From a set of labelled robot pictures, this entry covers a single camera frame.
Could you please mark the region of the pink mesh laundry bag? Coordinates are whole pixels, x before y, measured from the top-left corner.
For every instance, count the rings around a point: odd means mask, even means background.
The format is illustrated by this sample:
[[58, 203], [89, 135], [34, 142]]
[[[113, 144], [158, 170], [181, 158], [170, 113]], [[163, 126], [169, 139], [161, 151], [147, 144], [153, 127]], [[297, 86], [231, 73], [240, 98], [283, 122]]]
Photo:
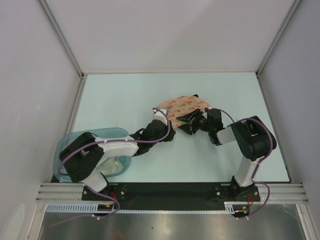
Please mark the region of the pink mesh laundry bag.
[[176, 120], [176, 117], [186, 115], [193, 112], [196, 109], [204, 111], [205, 108], [210, 108], [211, 105], [205, 100], [199, 98], [197, 95], [180, 96], [175, 99], [169, 99], [160, 103], [158, 109], [168, 110], [168, 119], [172, 123], [174, 129], [186, 124], [185, 122]]

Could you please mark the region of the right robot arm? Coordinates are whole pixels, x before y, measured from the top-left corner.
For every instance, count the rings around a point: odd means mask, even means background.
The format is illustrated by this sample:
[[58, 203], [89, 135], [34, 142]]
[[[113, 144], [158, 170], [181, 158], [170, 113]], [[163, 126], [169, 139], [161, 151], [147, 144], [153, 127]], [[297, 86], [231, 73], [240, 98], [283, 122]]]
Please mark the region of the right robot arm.
[[258, 116], [233, 120], [230, 125], [224, 126], [222, 112], [218, 108], [197, 108], [176, 117], [176, 120], [182, 122], [179, 128], [188, 135], [194, 135], [199, 130], [208, 133], [210, 142], [216, 146], [237, 143], [242, 154], [241, 163], [229, 187], [226, 190], [217, 189], [216, 197], [242, 201], [255, 187], [260, 165], [277, 147], [277, 142]]

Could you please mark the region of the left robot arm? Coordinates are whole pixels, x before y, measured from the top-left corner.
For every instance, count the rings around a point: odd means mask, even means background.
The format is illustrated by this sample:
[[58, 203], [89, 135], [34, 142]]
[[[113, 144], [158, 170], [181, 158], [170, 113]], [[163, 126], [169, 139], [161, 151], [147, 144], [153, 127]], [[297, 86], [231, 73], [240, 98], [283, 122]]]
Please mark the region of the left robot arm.
[[163, 123], [157, 119], [146, 128], [122, 138], [100, 138], [84, 132], [59, 154], [58, 173], [62, 175], [64, 168], [73, 183], [86, 185], [98, 199], [105, 200], [110, 196], [111, 188], [98, 166], [111, 158], [146, 154], [157, 143], [171, 142], [175, 134], [170, 121]]

